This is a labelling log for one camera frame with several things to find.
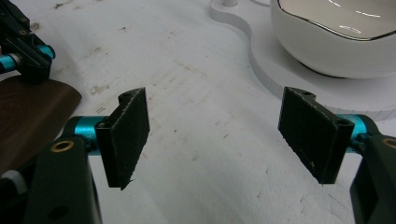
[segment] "white tabletop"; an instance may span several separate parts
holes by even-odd
[[[147,89],[134,181],[108,188],[90,158],[104,223],[354,223],[360,156],[318,184],[277,130],[281,101],[251,70],[248,38],[213,21],[209,0],[13,2],[55,49],[51,78],[82,94],[76,115],[109,115],[118,95]],[[377,124],[396,135],[396,119]]]

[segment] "white bowl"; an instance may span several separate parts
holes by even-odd
[[[271,13],[283,47],[321,74],[396,74],[394,0],[272,0]]]

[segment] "black rubber pad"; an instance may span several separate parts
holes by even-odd
[[[278,129],[320,184],[333,184],[354,123],[316,102],[316,95],[286,87]]]
[[[95,132],[108,185],[124,189],[130,182],[149,136],[149,114],[144,88],[119,96],[120,105]]]

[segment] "screw hole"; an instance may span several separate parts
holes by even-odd
[[[48,218],[51,220],[59,220],[69,213],[69,208],[66,205],[55,207],[49,212]]]
[[[50,150],[53,152],[64,152],[64,151],[67,151],[70,148],[72,148],[73,145],[74,145],[74,142],[72,142],[72,141],[62,141],[62,142],[59,142],[59,143],[53,145],[50,148]]]
[[[396,149],[396,140],[391,138],[386,138],[383,140],[384,144],[388,147],[392,147]]]
[[[349,125],[349,121],[347,119],[339,119],[337,120],[339,125]]]

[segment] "white tray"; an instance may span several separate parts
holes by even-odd
[[[250,63],[262,84],[279,99],[286,86],[311,91],[335,114],[364,114],[374,120],[396,117],[396,77],[348,79],[325,77],[289,55],[276,39],[268,0],[239,0],[226,7],[212,0],[215,21],[241,29],[250,39]]]

